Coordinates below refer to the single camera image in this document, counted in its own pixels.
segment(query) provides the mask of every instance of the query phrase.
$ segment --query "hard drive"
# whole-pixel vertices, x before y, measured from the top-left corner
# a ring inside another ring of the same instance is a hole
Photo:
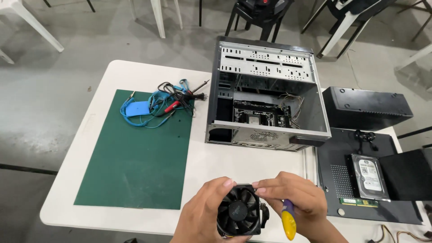
[[[347,156],[356,197],[390,201],[379,160],[358,154]]]

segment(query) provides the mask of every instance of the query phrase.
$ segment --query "black chair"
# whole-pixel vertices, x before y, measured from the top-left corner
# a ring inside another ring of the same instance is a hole
[[[396,0],[325,0],[317,12],[303,27],[301,33],[303,34],[307,30],[316,17],[327,6],[337,21],[329,31],[329,34],[332,36],[317,54],[318,58],[327,55],[350,26],[357,26],[356,31],[353,33],[348,43],[337,56],[337,58],[340,58],[357,39],[369,20],[395,1]]]
[[[44,2],[45,2],[45,4],[46,4],[49,8],[51,8],[51,5],[50,5],[50,3],[48,2],[48,0],[44,0]],[[92,2],[90,2],[90,0],[87,0],[87,3],[89,4],[89,6],[90,6],[90,8],[92,9],[93,13],[95,13],[96,11],[95,11],[95,9],[93,8]]]
[[[415,41],[415,39],[420,35],[420,32],[423,31],[423,29],[426,27],[426,25],[429,23],[429,21],[431,21],[431,19],[432,19],[432,7],[431,7],[431,5],[426,0],[420,0],[420,1],[416,2],[415,4],[413,4],[411,6],[408,6],[408,7],[404,8],[401,11],[399,11],[399,12],[396,13],[396,14],[401,13],[401,12],[407,10],[407,9],[410,9],[410,8],[414,7],[415,5],[417,5],[419,3],[423,3],[425,5],[426,8],[424,10],[426,10],[427,12],[429,12],[430,16],[429,16],[428,20],[426,20],[426,22],[423,24],[423,26],[419,29],[419,31],[417,32],[417,34],[413,37],[413,39],[411,40],[412,42]]]
[[[238,0],[232,9],[225,36],[228,36],[232,22],[234,22],[235,15],[237,14],[234,30],[237,30],[238,20],[242,17],[247,22],[245,26],[246,30],[249,30],[251,25],[256,25],[263,29],[260,37],[262,41],[268,40],[273,25],[276,24],[271,41],[275,42],[282,19],[293,2],[294,0],[269,0],[268,5],[262,6],[255,4],[254,0]]]

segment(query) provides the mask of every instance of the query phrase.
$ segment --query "hand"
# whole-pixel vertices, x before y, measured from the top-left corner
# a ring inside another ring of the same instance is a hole
[[[222,238],[216,226],[218,207],[237,183],[220,177],[204,183],[180,214],[171,243],[244,243],[250,236]]]
[[[283,206],[281,200],[291,200],[297,232],[310,241],[325,242],[325,231],[333,225],[327,220],[327,201],[323,190],[309,180],[283,171],[275,179],[261,180],[252,185],[257,189],[255,193],[266,200],[279,216]]]

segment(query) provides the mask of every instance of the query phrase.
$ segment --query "hard drive label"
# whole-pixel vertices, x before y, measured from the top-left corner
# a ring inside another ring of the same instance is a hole
[[[368,190],[381,191],[381,183],[378,177],[378,172],[372,161],[360,160],[359,161],[361,174],[365,178],[363,184]]]

